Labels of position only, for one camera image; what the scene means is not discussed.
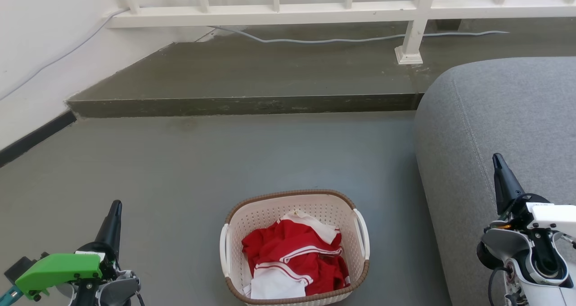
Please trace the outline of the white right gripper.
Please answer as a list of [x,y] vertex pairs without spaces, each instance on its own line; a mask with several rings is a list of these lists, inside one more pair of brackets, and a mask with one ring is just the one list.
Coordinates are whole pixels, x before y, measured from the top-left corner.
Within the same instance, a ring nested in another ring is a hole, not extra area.
[[488,230],[551,230],[576,232],[576,206],[555,205],[537,194],[525,193],[500,153],[492,155],[497,220]]

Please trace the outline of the black baseboard strip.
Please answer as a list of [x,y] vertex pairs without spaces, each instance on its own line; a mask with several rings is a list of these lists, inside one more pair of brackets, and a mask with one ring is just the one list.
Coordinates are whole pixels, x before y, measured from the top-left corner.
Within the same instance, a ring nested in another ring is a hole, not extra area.
[[6,148],[3,148],[0,150],[0,168],[16,160],[16,158],[22,156],[33,147],[37,146],[64,128],[72,125],[76,121],[77,118],[74,113],[68,110],[55,119],[51,120],[49,123],[20,138]]

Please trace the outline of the white metal railing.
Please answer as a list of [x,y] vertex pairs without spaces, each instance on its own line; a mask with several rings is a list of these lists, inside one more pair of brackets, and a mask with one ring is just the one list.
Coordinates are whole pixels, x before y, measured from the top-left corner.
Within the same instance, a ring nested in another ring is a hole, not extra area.
[[492,18],[576,18],[576,0],[126,0],[109,28],[264,26],[407,22],[395,49],[400,65],[422,64],[420,44],[430,21]]

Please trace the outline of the red garment white trim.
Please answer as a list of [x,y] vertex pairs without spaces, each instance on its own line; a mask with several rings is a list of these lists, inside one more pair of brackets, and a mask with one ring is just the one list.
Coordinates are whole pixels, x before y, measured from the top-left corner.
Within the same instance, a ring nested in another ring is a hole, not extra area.
[[314,281],[305,288],[308,297],[350,286],[341,242],[341,233],[327,244],[309,226],[277,220],[245,236],[242,245],[252,276],[255,267],[265,262],[286,263],[299,275],[310,275]]

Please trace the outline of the grey fabric sofa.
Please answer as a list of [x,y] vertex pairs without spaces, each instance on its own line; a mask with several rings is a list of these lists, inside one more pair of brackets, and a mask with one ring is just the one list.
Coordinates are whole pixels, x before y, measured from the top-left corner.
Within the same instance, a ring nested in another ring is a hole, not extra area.
[[492,155],[527,193],[576,206],[576,56],[449,69],[419,103],[415,151],[452,305],[490,306],[477,244],[497,219]]

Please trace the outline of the cream laundry basket brown rim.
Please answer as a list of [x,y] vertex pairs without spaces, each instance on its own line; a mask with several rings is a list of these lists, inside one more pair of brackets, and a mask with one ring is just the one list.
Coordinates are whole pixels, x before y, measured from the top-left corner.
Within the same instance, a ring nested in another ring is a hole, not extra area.
[[[252,275],[242,240],[257,229],[267,228],[288,212],[301,210],[342,234],[342,257],[351,284],[347,288],[308,297],[251,299],[243,295]],[[366,279],[369,271],[368,227],[358,208],[346,195],[334,190],[300,190],[251,198],[233,207],[220,233],[220,262],[226,285],[247,306],[325,306],[347,298]]]

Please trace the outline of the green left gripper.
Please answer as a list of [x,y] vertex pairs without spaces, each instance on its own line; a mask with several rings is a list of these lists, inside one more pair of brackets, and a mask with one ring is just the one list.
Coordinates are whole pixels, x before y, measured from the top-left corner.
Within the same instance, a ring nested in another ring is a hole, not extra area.
[[74,253],[52,253],[23,265],[15,285],[30,300],[39,293],[47,294],[51,287],[61,284],[79,284],[81,281],[97,283],[117,277],[117,261],[121,244],[121,201],[113,201],[94,242],[80,247]]

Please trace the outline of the raised concrete step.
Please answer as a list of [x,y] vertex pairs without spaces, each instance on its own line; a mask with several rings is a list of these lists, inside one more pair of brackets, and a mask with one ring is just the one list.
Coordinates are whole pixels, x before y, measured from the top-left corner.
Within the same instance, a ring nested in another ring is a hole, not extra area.
[[459,36],[430,22],[423,63],[400,65],[405,22],[246,27],[174,43],[67,101],[78,119],[360,113],[417,109],[446,70],[512,57],[576,56],[576,18],[467,19]]

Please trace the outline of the teal connector piece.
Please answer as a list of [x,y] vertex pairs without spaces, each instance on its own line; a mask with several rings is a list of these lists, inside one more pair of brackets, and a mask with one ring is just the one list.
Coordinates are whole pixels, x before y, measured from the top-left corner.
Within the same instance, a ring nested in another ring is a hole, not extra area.
[[23,297],[23,292],[13,285],[7,292],[0,296],[0,306],[12,306]]

